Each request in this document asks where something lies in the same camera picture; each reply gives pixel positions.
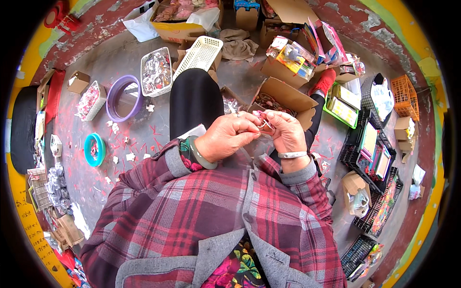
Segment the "black plastic crate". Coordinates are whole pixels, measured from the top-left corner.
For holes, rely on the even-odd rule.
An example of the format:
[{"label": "black plastic crate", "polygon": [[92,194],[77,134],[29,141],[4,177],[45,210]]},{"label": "black plastic crate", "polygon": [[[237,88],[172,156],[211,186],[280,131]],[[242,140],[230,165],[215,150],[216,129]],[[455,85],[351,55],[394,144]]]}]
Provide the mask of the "black plastic crate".
[{"label": "black plastic crate", "polygon": [[383,227],[387,222],[387,219],[389,218],[392,210],[394,209],[394,205],[397,202],[397,198],[399,197],[399,194],[403,189],[403,182],[400,179],[400,176],[398,174],[398,169],[396,167],[392,167],[392,169],[390,171],[390,176],[389,176],[389,179],[388,179],[388,182],[387,182],[387,185],[386,185],[385,194],[384,195],[378,195],[376,193],[373,193],[371,195],[372,198],[370,199],[370,201],[372,202],[372,207],[370,209],[368,209],[368,212],[365,214],[364,217],[362,217],[362,218],[355,217],[354,220],[352,221],[353,224],[355,224],[358,228],[362,229],[365,233],[369,233],[371,231],[373,222],[374,222],[376,216],[378,215],[379,209],[381,209],[383,200],[385,199],[387,193],[389,192],[389,188],[390,188],[390,185],[391,185],[392,180],[394,179],[394,177],[397,177],[396,189],[395,189],[395,192],[394,192],[394,197],[392,197],[392,199],[394,201],[393,201],[392,204],[389,205],[389,211],[388,211],[388,213],[387,213],[387,215],[386,215],[386,217],[384,219],[383,224],[381,225],[379,230],[376,232],[376,234],[373,234],[373,235],[378,237],[381,234],[381,232],[383,230]]},{"label": "black plastic crate", "polygon": [[343,267],[344,274],[347,280],[363,260],[368,256],[373,247],[378,244],[372,238],[366,235],[360,235],[357,240],[352,244],[351,248],[341,258],[341,266]]},{"label": "black plastic crate", "polygon": [[[360,160],[360,144],[368,122],[370,122],[371,125],[378,131],[377,142],[380,145],[386,146],[390,154],[389,167],[386,172],[386,177],[382,181],[373,181],[365,172],[365,168],[367,166],[366,163],[369,163],[369,161],[365,160],[365,163],[363,163],[362,160]],[[379,123],[379,119],[373,111],[366,109],[361,110],[357,120],[357,128],[349,128],[349,132],[344,140],[343,148],[341,149],[338,160],[359,174],[362,179],[370,185],[371,191],[383,195],[386,191],[386,183],[389,179],[390,169],[396,159],[397,152],[394,148],[392,148],[386,134],[379,128],[377,123]]]}]

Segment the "crumpled cloth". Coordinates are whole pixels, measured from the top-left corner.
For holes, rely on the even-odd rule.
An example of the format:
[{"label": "crumpled cloth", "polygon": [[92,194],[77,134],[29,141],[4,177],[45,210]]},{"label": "crumpled cloth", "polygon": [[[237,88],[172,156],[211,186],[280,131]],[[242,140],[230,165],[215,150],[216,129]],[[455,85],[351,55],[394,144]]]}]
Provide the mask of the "crumpled cloth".
[{"label": "crumpled cloth", "polygon": [[242,29],[224,29],[219,34],[220,40],[223,44],[223,58],[229,60],[246,60],[253,61],[253,56],[259,45],[252,40],[247,39],[250,37],[250,32]]}]

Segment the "orange plastic crate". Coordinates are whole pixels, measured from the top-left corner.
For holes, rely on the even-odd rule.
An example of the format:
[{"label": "orange plastic crate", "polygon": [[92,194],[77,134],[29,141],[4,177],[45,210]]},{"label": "orange plastic crate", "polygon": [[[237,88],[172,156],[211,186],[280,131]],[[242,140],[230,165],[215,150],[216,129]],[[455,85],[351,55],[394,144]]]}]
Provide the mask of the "orange plastic crate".
[{"label": "orange plastic crate", "polygon": [[394,94],[394,110],[400,117],[410,116],[414,121],[420,120],[418,96],[407,75],[390,81],[390,89]]}]

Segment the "plaid jacket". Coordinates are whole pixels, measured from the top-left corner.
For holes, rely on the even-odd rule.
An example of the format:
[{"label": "plaid jacket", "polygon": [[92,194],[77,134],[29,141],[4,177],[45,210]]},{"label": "plaid jacket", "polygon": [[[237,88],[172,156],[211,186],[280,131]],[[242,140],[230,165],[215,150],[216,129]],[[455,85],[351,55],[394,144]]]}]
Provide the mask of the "plaid jacket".
[{"label": "plaid jacket", "polygon": [[316,168],[240,149],[191,173],[179,140],[120,174],[82,263],[92,287],[200,287],[248,232],[271,287],[346,287]]}]

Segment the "woman's left hand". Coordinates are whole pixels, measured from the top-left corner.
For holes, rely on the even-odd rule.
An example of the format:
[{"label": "woman's left hand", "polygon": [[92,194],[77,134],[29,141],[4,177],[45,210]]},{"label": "woman's left hand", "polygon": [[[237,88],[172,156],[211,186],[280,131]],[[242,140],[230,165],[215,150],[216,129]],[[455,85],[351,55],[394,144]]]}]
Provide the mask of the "woman's left hand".
[{"label": "woman's left hand", "polygon": [[195,140],[195,146],[203,158],[214,163],[257,139],[261,135],[257,127],[260,125],[262,122],[255,115],[244,111],[219,116],[207,132]]}]

